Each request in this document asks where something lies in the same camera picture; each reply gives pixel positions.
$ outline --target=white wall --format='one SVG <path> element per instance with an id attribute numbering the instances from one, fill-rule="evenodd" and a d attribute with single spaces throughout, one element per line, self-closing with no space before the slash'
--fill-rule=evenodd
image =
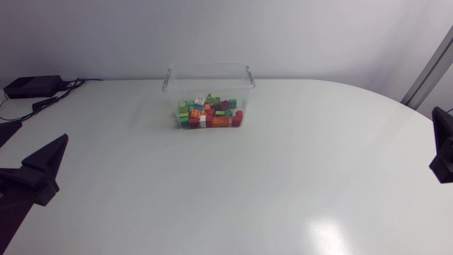
<path id="1" fill-rule="evenodd" d="M 44 74 L 162 78 L 172 62 L 240 59 L 257 78 L 400 100 L 452 11 L 450 0 L 2 0 L 0 86 Z"/>

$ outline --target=orange toy block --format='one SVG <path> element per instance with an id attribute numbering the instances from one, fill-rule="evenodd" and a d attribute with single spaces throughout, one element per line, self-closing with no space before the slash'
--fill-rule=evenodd
<path id="1" fill-rule="evenodd" d="M 222 126 L 222 122 L 220 121 L 220 118 L 213 117 L 212 118 L 212 127 L 213 128 L 220 128 Z"/>
<path id="2" fill-rule="evenodd" d="M 200 116 L 201 116 L 201 111 L 200 111 L 200 110 L 195 110 L 195 109 L 193 109 L 192 112 L 190 113 L 190 116 L 191 116 L 191 117 L 194 117 L 194 118 L 200 118 Z"/>
<path id="3" fill-rule="evenodd" d="M 223 128 L 229 127 L 229 117 L 228 116 L 220 117 L 220 126 Z"/>

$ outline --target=red toy block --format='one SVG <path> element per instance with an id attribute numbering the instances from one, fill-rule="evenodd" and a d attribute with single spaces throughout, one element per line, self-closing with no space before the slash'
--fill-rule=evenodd
<path id="1" fill-rule="evenodd" d="M 206 116 L 206 126 L 212 128 L 212 115 Z"/>
<path id="2" fill-rule="evenodd" d="M 189 119 L 189 126 L 190 126 L 190 128 L 199 128 L 200 127 L 200 119 L 198 119 L 198 118 Z"/>
<path id="3" fill-rule="evenodd" d="M 238 126 L 241 125 L 241 122 L 242 122 L 241 116 L 239 116 L 239 115 L 233 116 L 233 123 L 232 123 L 233 127 L 237 128 Z"/>
<path id="4" fill-rule="evenodd" d="M 229 102 L 228 102 L 228 100 L 222 101 L 222 102 L 220 103 L 220 108 L 221 108 L 223 111 L 229 109 Z"/>

